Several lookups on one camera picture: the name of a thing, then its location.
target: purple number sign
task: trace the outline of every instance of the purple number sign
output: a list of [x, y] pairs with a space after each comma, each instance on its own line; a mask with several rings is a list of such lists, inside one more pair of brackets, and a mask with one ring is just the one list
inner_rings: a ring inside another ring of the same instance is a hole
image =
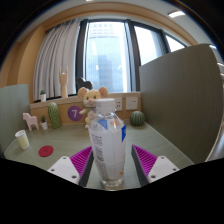
[[82, 114], [79, 114], [79, 112], [81, 111], [82, 109], [78, 106], [71, 106], [69, 109], [68, 109], [68, 116], [69, 118], [72, 120], [72, 121], [79, 121], [81, 120], [82, 118]]

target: mouse ear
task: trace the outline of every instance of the mouse ear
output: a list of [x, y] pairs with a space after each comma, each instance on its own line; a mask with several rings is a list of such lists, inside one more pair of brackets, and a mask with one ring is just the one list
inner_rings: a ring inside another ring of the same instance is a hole
[[80, 99], [83, 99], [87, 92], [88, 92], [88, 90], [85, 87], [80, 88], [78, 91], [78, 97]]
[[106, 98], [107, 95], [108, 95], [108, 91], [107, 91], [107, 88], [106, 87], [101, 87], [98, 89], [98, 91], [100, 92], [102, 98]]

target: green ball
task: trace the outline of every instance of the green ball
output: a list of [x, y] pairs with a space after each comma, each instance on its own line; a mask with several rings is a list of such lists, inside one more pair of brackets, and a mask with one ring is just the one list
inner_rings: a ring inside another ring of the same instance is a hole
[[141, 126], [145, 122], [145, 115], [141, 111], [134, 111], [130, 115], [130, 123], [133, 126]]

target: window frame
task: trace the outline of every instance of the window frame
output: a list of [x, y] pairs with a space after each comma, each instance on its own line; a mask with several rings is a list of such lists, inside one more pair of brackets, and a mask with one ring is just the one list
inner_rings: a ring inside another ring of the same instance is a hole
[[131, 92], [140, 91], [140, 76], [139, 67], [141, 66], [140, 52], [137, 41], [137, 36], [134, 26], [148, 29], [150, 31], [156, 32], [159, 40], [159, 45], [161, 47], [162, 56], [171, 53], [168, 40], [166, 35], [178, 41], [184, 47], [187, 47], [177, 38], [165, 32], [163, 29], [158, 29], [144, 23], [136, 22], [131, 19], [110, 19], [110, 18], [100, 18], [100, 19], [83, 19], [80, 23], [80, 30], [78, 34], [78, 44], [76, 49], [76, 74], [75, 77], [86, 77], [86, 42], [89, 31], [89, 25], [93, 22], [122, 22], [124, 23], [127, 45], [129, 52], [129, 62], [130, 62], [130, 84]]

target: white curtain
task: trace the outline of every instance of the white curtain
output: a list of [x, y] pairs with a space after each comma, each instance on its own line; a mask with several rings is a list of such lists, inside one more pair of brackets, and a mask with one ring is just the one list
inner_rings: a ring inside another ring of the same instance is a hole
[[80, 19], [74, 19], [57, 25], [47, 31], [40, 47], [33, 79], [34, 101], [40, 99], [40, 91], [47, 98], [61, 96], [59, 68], [66, 71], [68, 66], [68, 94], [75, 94], [75, 50]]

